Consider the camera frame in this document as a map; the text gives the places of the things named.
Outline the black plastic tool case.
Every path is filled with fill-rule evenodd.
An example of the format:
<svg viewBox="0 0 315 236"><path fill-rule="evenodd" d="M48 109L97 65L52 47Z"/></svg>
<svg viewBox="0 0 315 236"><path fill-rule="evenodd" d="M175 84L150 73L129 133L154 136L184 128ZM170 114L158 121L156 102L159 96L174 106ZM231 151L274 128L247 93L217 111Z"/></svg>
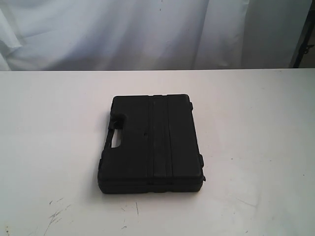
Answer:
<svg viewBox="0 0 315 236"><path fill-rule="evenodd" d="M104 194L197 192L205 176L187 94L115 96L97 182Z"/></svg>

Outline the white backdrop cloth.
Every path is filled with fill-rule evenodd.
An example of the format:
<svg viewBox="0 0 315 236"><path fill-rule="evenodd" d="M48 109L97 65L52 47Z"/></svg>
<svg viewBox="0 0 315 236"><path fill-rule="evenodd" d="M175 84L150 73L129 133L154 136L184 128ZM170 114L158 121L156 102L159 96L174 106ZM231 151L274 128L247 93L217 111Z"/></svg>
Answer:
<svg viewBox="0 0 315 236"><path fill-rule="evenodd" d="M3 0L0 68L289 67L309 0Z"/></svg>

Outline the black tripod stand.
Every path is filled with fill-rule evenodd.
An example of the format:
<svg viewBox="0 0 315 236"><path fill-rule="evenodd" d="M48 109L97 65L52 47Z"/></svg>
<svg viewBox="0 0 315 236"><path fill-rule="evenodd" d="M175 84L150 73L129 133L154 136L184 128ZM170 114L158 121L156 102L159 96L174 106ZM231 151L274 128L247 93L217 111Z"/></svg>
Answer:
<svg viewBox="0 0 315 236"><path fill-rule="evenodd" d="M315 1L312 1L296 49L290 62L290 68L315 67Z"/></svg>

